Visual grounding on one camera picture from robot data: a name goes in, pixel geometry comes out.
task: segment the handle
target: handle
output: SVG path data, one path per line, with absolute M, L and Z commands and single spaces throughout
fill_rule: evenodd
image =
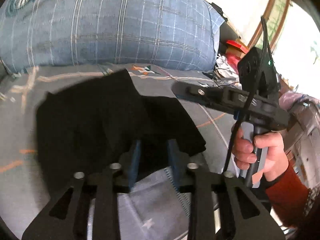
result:
M 253 124 L 246 123 L 246 122 L 242 123 L 241 127 L 244 132 L 244 139 L 249 140 L 251 143 L 253 142 L 254 136 L 269 132 L 269 130 L 265 128 L 262 128 L 260 126 L 255 126 Z M 254 185 L 252 184 L 252 175 L 257 173 L 258 171 L 261 171 L 264 168 L 264 163 L 267 157 L 267 151 L 268 151 L 267 147 L 260 149 L 253 146 L 252 153 L 256 155 L 257 161 L 255 163 L 251 163 L 247 171 L 240 172 L 240 175 L 244 178 L 244 185 L 246 187 L 259 187 L 260 182 L 255 183 Z

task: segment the wrist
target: wrist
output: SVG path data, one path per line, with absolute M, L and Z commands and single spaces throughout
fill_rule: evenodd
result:
M 264 176 L 267 181 L 273 181 L 279 176 L 281 176 L 289 166 L 289 161 L 285 153 L 283 152 L 279 159 L 276 161 L 275 165 L 272 167 L 272 169 L 268 172 L 264 173 Z

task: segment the black handle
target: black handle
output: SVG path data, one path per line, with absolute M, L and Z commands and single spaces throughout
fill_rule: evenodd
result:
M 265 129 L 265 128 L 261 128 L 259 126 L 253 126 L 253 138 L 256 135 L 260 135 L 260 134 L 265 134 L 269 132 L 269 130 Z M 244 178 L 244 185 L 246 187 L 252 187 L 252 175 L 258 172 L 258 168 L 259 168 L 259 164 L 260 164 L 260 159 L 261 159 L 261 153 L 262 153 L 262 149 L 257 148 L 253 145 L 253 151 L 252 153 L 254 153 L 257 157 L 257 161 L 255 163 L 251 163 L 249 166 L 249 169 L 247 170 L 247 174 Z

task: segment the gray bed sheet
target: gray bed sheet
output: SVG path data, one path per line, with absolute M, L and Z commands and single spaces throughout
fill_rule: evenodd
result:
M 156 65 L 81 65 L 33 67 L 0 91 L 0 216 L 14 234 L 23 231 L 48 202 L 36 161 L 35 113 L 47 92 L 57 92 L 84 80 L 126 68 L 142 95 L 174 97 L 175 80 L 198 85 L 213 81 L 198 71 L 163 69 Z M 197 125 L 207 150 L 193 157 L 212 172 L 221 173 L 234 120 L 231 115 L 180 100 Z M 236 173 L 233 162 L 229 170 Z M 123 240 L 178 240 L 188 232 L 190 199 L 172 184 L 170 168 L 139 181 L 130 194 L 118 197 Z

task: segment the white star print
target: white star print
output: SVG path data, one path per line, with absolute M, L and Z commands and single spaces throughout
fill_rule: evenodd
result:
M 152 221 L 152 218 L 147 220 L 142 227 L 147 227 L 147 229 L 149 230 L 155 223 Z

